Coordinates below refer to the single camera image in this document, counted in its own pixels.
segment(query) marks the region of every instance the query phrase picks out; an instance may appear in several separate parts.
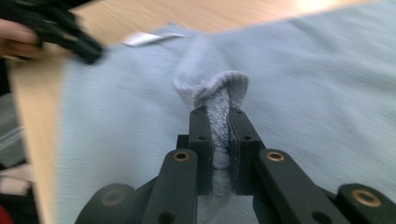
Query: blue fabric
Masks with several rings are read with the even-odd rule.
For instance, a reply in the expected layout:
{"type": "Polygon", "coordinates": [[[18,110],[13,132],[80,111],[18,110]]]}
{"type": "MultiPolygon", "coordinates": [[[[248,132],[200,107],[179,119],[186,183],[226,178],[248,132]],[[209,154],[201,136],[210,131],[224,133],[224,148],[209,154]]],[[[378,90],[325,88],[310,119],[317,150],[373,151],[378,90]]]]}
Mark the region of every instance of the blue fabric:
{"type": "MultiPolygon", "coordinates": [[[[395,202],[395,15],[396,2],[382,1],[213,35],[168,25],[157,34],[186,37],[115,46],[95,66],[71,60],[57,223],[73,222],[106,184],[138,188],[157,175],[194,102],[223,87],[265,145],[287,151],[317,185],[362,183],[395,202]],[[229,71],[247,74],[246,96],[244,85],[221,82],[229,71]]],[[[251,198],[232,197],[212,222],[257,223],[251,198]]]]}

